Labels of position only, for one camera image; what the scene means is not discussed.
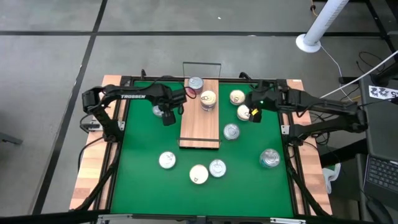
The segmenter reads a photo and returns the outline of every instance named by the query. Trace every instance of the can lid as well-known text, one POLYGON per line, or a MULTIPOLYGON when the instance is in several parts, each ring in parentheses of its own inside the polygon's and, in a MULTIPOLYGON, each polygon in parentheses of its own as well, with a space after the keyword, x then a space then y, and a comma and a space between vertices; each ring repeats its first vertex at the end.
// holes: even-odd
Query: can lid
POLYGON ((222 177, 226 172, 225 163, 221 159, 215 159, 210 163, 209 171, 213 177, 222 177))
POLYGON ((244 93, 241 90, 233 90, 229 94, 229 99, 234 103, 243 103, 244 102, 244 93))
POLYGON ((194 90, 201 88, 203 84, 203 79, 201 79, 200 77, 191 77, 188 80, 188 86, 193 88, 194 90))
POLYGON ((210 90, 204 91, 200 95, 200 101, 204 105, 213 105, 217 101, 216 93, 214 93, 213 91, 210 91, 210 90))
POLYGON ((262 153, 262 159, 270 167, 275 167, 280 162, 279 153, 275 149, 266 149, 262 153))
POLYGON ((154 114, 156 116, 162 116, 162 114, 164 113, 163 111, 161 111, 159 109, 159 106, 157 106, 157 105, 152 108, 152 111, 154 112, 154 114))
POLYGON ((203 184, 206 182, 209 173, 205 166, 203 165, 195 165, 191 168, 189 172, 189 178, 191 178, 192 182, 195 184, 203 184))
POLYGON ((159 164, 164 169, 169 169, 175 164, 175 155, 170 151, 163 152, 159 157, 159 164))
POLYGON ((238 116, 242 119, 249 119, 249 108, 246 105, 241 105, 238 107, 238 116))
POLYGON ((228 139, 236 139, 240 134, 240 130, 238 125, 236 124, 227 124, 224 128, 224 135, 228 139))

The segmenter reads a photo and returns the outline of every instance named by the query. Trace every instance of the wooden table frame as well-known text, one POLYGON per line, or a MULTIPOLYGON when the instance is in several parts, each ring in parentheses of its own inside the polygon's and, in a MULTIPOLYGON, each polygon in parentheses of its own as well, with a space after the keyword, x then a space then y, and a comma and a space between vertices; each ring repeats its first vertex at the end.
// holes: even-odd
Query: wooden table frame
MULTIPOLYGON (((105 75, 102 85, 120 85, 121 83, 126 82, 126 78, 128 80, 130 77, 122 77, 121 75, 105 75)), ((287 84, 291 88, 303 90, 303 84, 301 80, 287 80, 287 84)), ((126 117, 125 107, 128 106, 128 102, 126 100, 114 101, 109 105, 109 108, 106 109, 106 112, 109 114, 109 117, 113 117, 114 119, 123 120, 126 117)), ((308 125, 311 124, 310 114, 307 111, 301 118, 298 118, 295 113, 292 113, 293 121, 296 124, 308 125)), ((289 124, 288 116, 283 114, 284 124, 289 124)), ((89 133, 87 138, 87 143, 92 142, 92 140, 97 139, 102 135, 101 131, 96 131, 89 133)), ((307 138, 306 142, 316 145, 314 138, 307 138)), ((113 143, 108 144, 104 141, 98 141, 90 147, 87 147, 84 155, 81 160, 80 170, 77 176, 75 189, 73 192, 72 200, 70 203, 70 208, 76 208, 84 201, 84 199, 90 194, 90 192, 94 189, 96 184, 98 183, 101 173, 105 171, 107 168, 104 165, 104 160, 108 161, 107 165, 113 160, 114 153, 116 151, 119 144, 113 143)), ((305 185, 310 193, 313 195, 314 199, 321 205, 322 209, 327 213, 331 214, 331 207, 328 198, 328 194, 326 192, 325 180, 323 178, 322 167, 320 163, 320 158, 318 151, 312 147, 311 145, 304 144, 298 148, 298 156, 301 160, 301 163, 298 164, 295 158, 291 159, 293 166, 298 171, 299 174, 304 178, 305 185)), ((292 147, 289 148, 290 155, 294 154, 294 149, 292 147)), ((109 196, 109 187, 111 179, 114 178, 114 175, 109 178, 106 185, 104 186, 101 193, 101 200, 95 201, 90 209, 105 209, 107 208, 107 199, 109 196)), ((315 215, 314 211, 310 208, 308 211, 308 205, 305 205, 302 200, 302 194, 297 187, 296 183, 294 183, 294 194, 295 200, 297 201, 297 206, 295 213, 301 215, 315 215)))

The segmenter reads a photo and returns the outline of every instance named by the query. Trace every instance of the green tabletop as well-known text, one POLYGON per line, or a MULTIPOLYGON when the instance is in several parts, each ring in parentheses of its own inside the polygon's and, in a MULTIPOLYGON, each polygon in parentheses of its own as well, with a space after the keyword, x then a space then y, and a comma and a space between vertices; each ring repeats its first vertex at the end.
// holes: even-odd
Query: green tabletop
MULTIPOLYGON (((179 83, 163 84, 181 88, 179 83)), ((229 93, 236 89, 250 91, 247 84, 219 85, 222 143, 217 151, 180 149, 177 139, 181 116, 177 111, 177 122, 163 126, 161 118, 152 113, 149 101, 131 101, 111 213, 293 217, 278 114, 263 111, 261 123, 239 120, 237 106, 229 102, 229 93), (237 124, 241 130, 235 141, 223 136, 228 123, 237 124), (281 154, 282 161, 276 168, 266 169, 259 163, 261 152, 267 148, 281 154), (164 151, 172 151, 177 158, 170 170, 159 165, 159 156, 164 151), (225 162, 226 174, 218 179, 209 174, 204 184, 194 184, 189 178, 190 169, 196 164, 208 168, 213 159, 225 162)))

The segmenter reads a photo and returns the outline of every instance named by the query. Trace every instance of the gray floor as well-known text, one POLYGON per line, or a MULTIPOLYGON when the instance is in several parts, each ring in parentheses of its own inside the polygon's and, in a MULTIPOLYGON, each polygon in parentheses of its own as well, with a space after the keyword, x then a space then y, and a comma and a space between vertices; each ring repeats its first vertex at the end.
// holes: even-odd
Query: gray floor
MULTIPOLYGON (((0 0, 0 30, 92 30, 100 4, 0 0)), ((112 0, 100 30, 305 32, 314 20, 309 5, 307 0, 112 0)), ((317 6, 319 11, 323 4, 317 6)), ((375 2, 375 8, 388 30, 398 29, 384 2, 375 2)), ((352 3, 330 31, 377 27, 365 5, 352 3)), ((87 43, 88 37, 0 36, 0 131, 24 140, 21 146, 0 144, 0 216, 29 213, 87 43)), ((390 54, 378 38, 325 37, 322 44, 347 76, 361 74, 359 51, 381 58, 390 54)), ((80 92, 99 85, 105 74, 138 75, 142 68, 148 75, 182 76, 184 61, 221 63, 222 77, 245 71, 258 78, 302 79, 315 96, 338 87, 338 69, 329 56, 301 52, 294 37, 97 37, 80 92)), ((218 75, 214 67, 188 67, 186 72, 218 75)), ((337 93, 331 98, 341 97, 337 93)), ((68 209, 78 152, 86 141, 78 128, 83 115, 78 97, 45 213, 68 209)), ((360 138, 362 134, 334 133, 330 145, 341 147, 360 138)))

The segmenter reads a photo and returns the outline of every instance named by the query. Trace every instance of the can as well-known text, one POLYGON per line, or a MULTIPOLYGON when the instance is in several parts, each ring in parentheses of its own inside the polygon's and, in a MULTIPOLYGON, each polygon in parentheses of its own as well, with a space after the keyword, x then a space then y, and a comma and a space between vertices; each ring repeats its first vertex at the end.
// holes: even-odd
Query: can
POLYGON ((165 151, 159 156, 159 164, 164 169, 170 169, 175 165, 175 155, 170 151, 165 151))
POLYGON ((238 125, 236 124, 227 124, 224 127, 224 137, 227 140, 235 140, 239 137, 241 131, 239 130, 238 125))
POLYGON ((188 80, 188 86, 190 88, 192 88, 193 91, 195 91, 196 94, 201 93, 201 91, 203 90, 203 84, 204 83, 205 82, 200 77, 191 77, 188 80))
POLYGON ((244 102, 244 93, 241 90, 233 90, 229 94, 229 100, 235 106, 241 105, 244 102))
POLYGON ((237 116, 242 121, 248 121, 250 117, 249 108, 246 105, 239 106, 237 110, 237 116))
POLYGON ((221 159, 215 159, 210 163, 209 171, 213 177, 222 177, 226 172, 225 163, 221 159))
POLYGON ((157 105, 152 108, 152 112, 154 112, 154 115, 156 115, 156 117, 158 117, 158 118, 161 118, 164 113, 163 111, 161 111, 159 109, 159 106, 157 106, 157 105))
POLYGON ((189 178, 195 184, 203 184, 209 177, 209 172, 204 165, 195 165, 189 172, 189 178))
POLYGON ((207 90, 201 93, 200 104, 205 111, 211 111, 216 106, 216 102, 217 96, 213 91, 207 90))
POLYGON ((260 164, 265 168, 273 168, 279 165, 280 156, 275 149, 266 149, 260 155, 260 164))

